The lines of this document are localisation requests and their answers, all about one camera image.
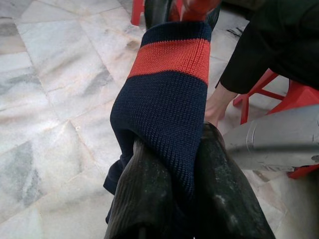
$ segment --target metal tube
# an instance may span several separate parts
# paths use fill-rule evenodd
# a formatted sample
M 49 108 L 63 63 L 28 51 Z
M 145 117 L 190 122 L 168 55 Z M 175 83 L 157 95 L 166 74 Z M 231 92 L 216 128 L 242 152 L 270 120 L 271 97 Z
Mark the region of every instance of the metal tube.
M 231 130 L 224 140 L 242 169 L 294 171 L 319 164 L 319 105 L 264 116 Z

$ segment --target orange object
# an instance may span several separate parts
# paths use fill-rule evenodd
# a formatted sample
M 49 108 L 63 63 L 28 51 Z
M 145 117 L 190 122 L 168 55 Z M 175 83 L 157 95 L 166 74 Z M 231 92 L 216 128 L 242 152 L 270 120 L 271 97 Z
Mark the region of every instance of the orange object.
M 204 21 L 220 0 L 183 0 L 182 21 Z
M 139 50 L 128 78 L 177 71 L 195 76 L 208 84 L 209 65 L 205 62 L 209 62 L 209 52 L 210 43 L 204 39 L 150 43 Z
M 274 73 L 273 71 L 268 69 L 257 82 L 257 84 L 250 90 L 249 93 L 245 95 L 240 95 L 233 100 L 234 106 L 237 106 L 240 102 L 243 102 L 240 121 L 241 124 L 246 123 L 248 121 L 249 97 L 255 93 L 269 96 L 274 99 L 282 100 L 276 107 L 274 107 L 267 114 L 272 114 L 298 107 L 319 104 L 319 90 L 316 90 L 310 86 L 303 85 L 296 81 L 289 81 L 289 89 L 285 97 L 263 90 L 263 88 L 277 76 L 277 73 Z M 305 176 L 306 174 L 318 168 L 319 164 L 311 166 L 305 165 L 304 167 L 296 168 L 294 172 L 289 172 L 288 176 L 290 178 L 297 179 L 301 176 Z

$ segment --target red plastic chair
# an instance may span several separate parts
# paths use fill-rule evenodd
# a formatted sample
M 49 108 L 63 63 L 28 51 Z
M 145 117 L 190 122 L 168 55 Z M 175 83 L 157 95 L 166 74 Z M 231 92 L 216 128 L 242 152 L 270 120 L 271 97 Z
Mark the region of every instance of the red plastic chair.
M 243 102 L 240 120 L 241 124 L 246 123 L 248 121 L 249 97 L 255 93 L 282 100 L 276 107 L 274 107 L 267 114 L 285 111 L 292 108 L 319 104 L 319 91 L 309 86 L 302 85 L 296 81 L 289 81 L 289 89 L 285 97 L 263 90 L 263 88 L 277 76 L 277 73 L 274 73 L 273 71 L 268 69 L 249 93 L 245 95 L 240 95 L 233 100 L 234 106 L 237 106 L 240 102 Z M 288 176 L 290 178 L 297 179 L 301 176 L 305 176 L 306 174 L 318 168 L 319 164 L 300 167 L 295 169 L 294 172 L 289 172 Z
M 177 0 L 176 5 L 180 14 L 183 1 Z M 131 23 L 133 25 L 135 26 L 140 25 L 140 18 L 141 18 L 142 12 L 144 12 L 144 0 L 133 0 L 132 18 L 131 18 Z

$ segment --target white marble tile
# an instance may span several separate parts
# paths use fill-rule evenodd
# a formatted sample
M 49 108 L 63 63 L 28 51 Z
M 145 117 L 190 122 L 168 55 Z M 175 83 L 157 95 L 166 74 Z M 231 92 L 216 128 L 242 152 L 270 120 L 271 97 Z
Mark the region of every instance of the white marble tile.
M 285 203 L 306 238 L 319 238 L 319 192 L 316 178 L 310 175 L 295 180 L 283 176 L 271 180 L 269 184 Z
M 0 17 L 0 55 L 26 51 L 14 20 Z
M 243 14 L 238 13 L 229 7 L 222 6 L 221 11 L 219 13 L 219 18 L 216 24 L 216 28 L 220 30 L 236 30 L 243 29 L 249 23 L 248 20 L 245 19 Z
M 124 7 L 124 9 L 129 13 L 129 15 L 132 15 L 133 0 L 118 0 L 118 1 Z
M 19 24 L 18 29 L 45 91 L 101 72 L 102 63 L 77 21 Z
M 83 18 L 81 26 L 113 79 L 122 86 L 130 73 L 141 39 L 110 29 L 100 15 Z
M 17 18 L 27 9 L 32 0 L 1 0 L 0 17 Z
M 104 238 L 113 199 L 102 186 L 104 179 L 92 168 L 37 203 L 46 239 Z
M 108 29 L 114 30 L 120 34 L 126 33 L 127 35 L 141 39 L 144 31 L 138 26 L 131 24 L 131 17 L 123 7 L 101 13 L 105 25 Z
M 0 225 L 6 239 L 104 238 L 112 201 L 94 167 Z
M 61 120 L 78 116 L 117 96 L 119 86 L 78 22 L 21 24 L 19 30 Z
M 295 222 L 290 214 L 287 214 L 275 232 L 276 239 L 316 239 L 307 237 L 301 230 L 298 222 Z
M 282 221 L 285 219 L 286 213 L 278 210 L 272 205 L 269 205 L 263 198 L 257 197 L 257 199 L 271 230 L 275 233 Z
M 210 56 L 229 61 L 237 45 L 238 37 L 230 32 L 215 28 L 212 33 L 210 44 Z
M 0 74 L 0 154 L 59 124 L 32 68 Z
M 36 207 L 31 206 L 16 216 L 0 224 L 1 238 L 44 239 L 41 215 Z
M 112 106 L 113 102 L 109 102 L 72 120 L 105 176 L 109 167 L 121 155 L 121 149 L 110 124 Z
M 210 57 L 209 59 L 209 82 L 207 89 L 207 97 L 210 97 L 215 91 L 217 82 L 219 81 L 221 75 L 223 74 L 227 62 L 215 57 Z
M 91 15 L 120 7 L 117 0 L 41 0 L 78 15 Z
M 0 73 L 31 66 L 32 63 L 26 52 L 0 55 Z
M 33 1 L 19 18 L 19 23 L 70 20 L 78 15 L 40 1 Z
M 102 66 L 101 72 L 90 79 L 77 81 L 47 94 L 59 119 L 66 120 L 115 99 L 120 89 L 105 66 Z
M 0 222 L 92 168 L 89 150 L 67 121 L 0 156 Z

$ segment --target knitted fabric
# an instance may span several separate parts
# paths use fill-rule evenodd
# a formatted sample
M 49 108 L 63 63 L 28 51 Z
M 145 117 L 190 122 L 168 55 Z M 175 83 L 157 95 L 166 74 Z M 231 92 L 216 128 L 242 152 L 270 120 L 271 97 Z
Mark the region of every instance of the knitted fabric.
M 122 150 L 104 187 L 115 194 L 137 135 L 169 169 L 182 207 L 194 199 L 194 161 L 202 135 L 211 29 L 203 22 L 159 25 L 143 36 L 126 83 L 111 112 Z

